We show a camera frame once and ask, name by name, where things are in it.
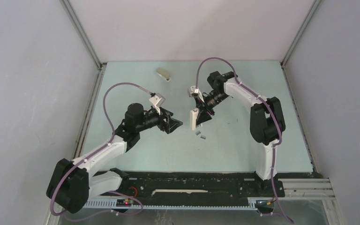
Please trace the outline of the white stapler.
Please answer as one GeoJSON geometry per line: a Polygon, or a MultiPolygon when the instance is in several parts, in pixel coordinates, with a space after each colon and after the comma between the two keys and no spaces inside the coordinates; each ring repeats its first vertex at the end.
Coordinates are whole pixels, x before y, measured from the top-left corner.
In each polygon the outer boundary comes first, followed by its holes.
{"type": "Polygon", "coordinates": [[[199,109],[195,108],[193,110],[190,111],[190,127],[193,131],[196,130],[197,127],[202,127],[203,124],[199,124],[197,125],[197,117],[199,115],[199,109]]]}

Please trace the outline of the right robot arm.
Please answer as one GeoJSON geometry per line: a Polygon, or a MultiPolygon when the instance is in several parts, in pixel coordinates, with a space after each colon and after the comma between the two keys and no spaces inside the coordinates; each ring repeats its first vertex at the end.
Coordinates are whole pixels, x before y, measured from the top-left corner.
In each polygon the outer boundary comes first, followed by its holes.
{"type": "Polygon", "coordinates": [[[192,130],[211,120],[215,114],[214,107],[228,97],[245,106],[250,115],[251,136],[262,148],[260,163],[255,171],[260,179],[254,182],[254,190],[258,195],[266,196],[273,189],[269,179],[277,174],[276,150],[285,131],[285,119],[279,99],[256,93],[243,85],[234,72],[221,74],[215,71],[210,73],[207,81],[212,88],[208,94],[203,94],[196,86],[189,88],[189,95],[195,100],[195,109],[190,112],[192,130]]]}

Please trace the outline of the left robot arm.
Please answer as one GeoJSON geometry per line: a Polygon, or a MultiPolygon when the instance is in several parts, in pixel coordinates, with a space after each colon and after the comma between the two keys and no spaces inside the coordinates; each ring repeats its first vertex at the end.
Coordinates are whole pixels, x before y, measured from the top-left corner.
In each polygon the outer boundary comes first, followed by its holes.
{"type": "Polygon", "coordinates": [[[119,169],[98,174],[104,165],[128,152],[140,140],[140,133],[157,127],[167,134],[182,126],[182,121],[174,119],[173,113],[162,107],[148,111],[140,103],[130,104],[125,117],[112,137],[88,154],[72,160],[61,159],[53,171],[46,195],[50,198],[50,210],[55,216],[54,205],[64,212],[76,213],[86,202],[98,195],[114,191],[124,195],[129,191],[125,173],[119,169]]]}

